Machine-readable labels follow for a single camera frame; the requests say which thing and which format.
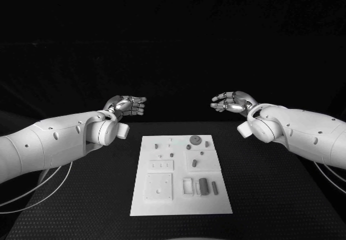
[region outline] black background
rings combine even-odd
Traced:
[[[209,107],[232,91],[346,120],[342,0],[31,3],[0,16],[0,109],[32,121],[101,110],[116,95],[147,97],[123,122],[245,120]],[[3,135],[32,124],[18,118]],[[302,162],[343,217],[343,194]]]

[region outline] textured mat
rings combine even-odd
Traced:
[[[7,240],[346,239],[346,225],[283,145],[244,139],[241,122],[130,123],[127,140],[77,160],[55,195],[23,211]],[[142,137],[212,135],[234,214],[130,217]],[[29,205],[55,190],[65,165]]]

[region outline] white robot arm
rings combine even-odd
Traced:
[[[306,159],[346,169],[346,122],[325,114],[260,104],[242,91],[225,92],[212,98],[211,107],[241,113],[247,121],[238,126],[244,138],[276,142]]]
[[[127,138],[123,116],[143,115],[146,97],[116,96],[104,110],[41,120],[0,137],[0,183],[19,175],[56,168]]]

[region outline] cylindrical object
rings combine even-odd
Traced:
[[[193,145],[199,145],[202,143],[202,138],[198,135],[191,136],[189,142]]]
[[[218,192],[218,188],[217,188],[217,182],[214,181],[214,182],[211,183],[211,185],[212,185],[214,194],[218,195],[219,192]]]
[[[199,189],[201,189],[201,195],[204,195],[204,196],[209,195],[208,179],[206,178],[199,179]]]

